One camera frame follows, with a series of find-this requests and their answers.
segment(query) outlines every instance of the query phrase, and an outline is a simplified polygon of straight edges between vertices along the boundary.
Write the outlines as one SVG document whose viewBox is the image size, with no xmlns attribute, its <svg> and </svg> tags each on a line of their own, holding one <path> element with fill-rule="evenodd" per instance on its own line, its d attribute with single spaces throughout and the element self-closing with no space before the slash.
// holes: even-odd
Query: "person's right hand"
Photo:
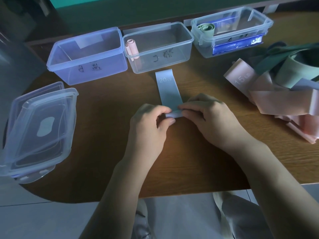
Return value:
<svg viewBox="0 0 319 239">
<path fill-rule="evenodd" d="M 179 109 L 196 124 L 206 140 L 226 152 L 252 138 L 227 105 L 212 96 L 198 94 L 179 105 Z"/>
</svg>

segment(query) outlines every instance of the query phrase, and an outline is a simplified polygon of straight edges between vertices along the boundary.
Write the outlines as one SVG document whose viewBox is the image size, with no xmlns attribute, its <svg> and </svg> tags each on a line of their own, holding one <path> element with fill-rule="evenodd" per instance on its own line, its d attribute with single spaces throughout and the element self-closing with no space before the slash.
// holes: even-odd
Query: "shoe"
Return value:
<svg viewBox="0 0 319 239">
<path fill-rule="evenodd" d="M 153 230 L 148 224 L 147 214 L 148 212 L 145 201 L 143 199 L 139 199 L 133 225 L 135 239 L 156 239 Z"/>
<path fill-rule="evenodd" d="M 220 211 L 220 215 L 221 215 L 220 228 L 221 228 L 221 235 L 224 237 L 224 239 L 234 239 L 229 222 L 227 221 L 226 216 L 221 209 L 223 202 L 232 195 L 234 195 L 234 193 L 232 191 L 213 192 L 214 201 L 215 201 L 215 203 Z"/>
</svg>

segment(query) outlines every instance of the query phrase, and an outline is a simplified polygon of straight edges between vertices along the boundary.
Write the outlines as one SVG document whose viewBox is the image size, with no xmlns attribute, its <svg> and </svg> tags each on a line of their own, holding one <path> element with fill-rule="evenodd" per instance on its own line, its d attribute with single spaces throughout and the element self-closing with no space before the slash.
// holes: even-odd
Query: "plastic container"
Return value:
<svg viewBox="0 0 319 239">
<path fill-rule="evenodd" d="M 213 37 L 198 29 L 202 23 L 215 25 Z M 214 13 L 191 21 L 194 45 L 205 58 L 261 44 L 273 21 L 250 7 Z"/>
<path fill-rule="evenodd" d="M 64 89 L 63 83 L 57 82 L 13 101 L 0 176 L 30 183 L 69 155 L 77 96 L 75 88 Z"/>
<path fill-rule="evenodd" d="M 136 74 L 185 62 L 190 58 L 193 35 L 180 22 L 151 27 L 127 34 L 124 43 L 133 39 L 139 54 L 129 55 L 125 51 L 133 72 Z"/>
<path fill-rule="evenodd" d="M 47 67 L 69 85 L 127 70 L 121 31 L 108 28 L 54 44 Z"/>
</svg>

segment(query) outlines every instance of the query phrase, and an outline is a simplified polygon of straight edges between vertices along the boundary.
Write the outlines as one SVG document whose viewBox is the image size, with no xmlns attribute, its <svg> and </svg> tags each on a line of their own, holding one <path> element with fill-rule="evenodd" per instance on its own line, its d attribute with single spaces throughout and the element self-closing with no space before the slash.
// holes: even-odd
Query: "stack of lids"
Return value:
<svg viewBox="0 0 319 239">
<path fill-rule="evenodd" d="M 70 154 L 77 96 L 75 88 L 64 89 L 62 82 L 56 82 L 13 101 L 0 156 L 0 176 L 30 183 Z"/>
</svg>

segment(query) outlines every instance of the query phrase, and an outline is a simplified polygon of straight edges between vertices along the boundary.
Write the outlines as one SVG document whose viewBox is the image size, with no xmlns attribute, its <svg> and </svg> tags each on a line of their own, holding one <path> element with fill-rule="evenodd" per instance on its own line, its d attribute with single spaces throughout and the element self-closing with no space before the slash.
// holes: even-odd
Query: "forearm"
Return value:
<svg viewBox="0 0 319 239">
<path fill-rule="evenodd" d="M 253 138 L 229 151 L 246 174 L 275 238 L 319 237 L 319 206 L 273 155 Z"/>
<path fill-rule="evenodd" d="M 138 195 L 148 173 L 136 159 L 125 158 L 111 180 L 80 239 L 131 238 Z"/>
</svg>

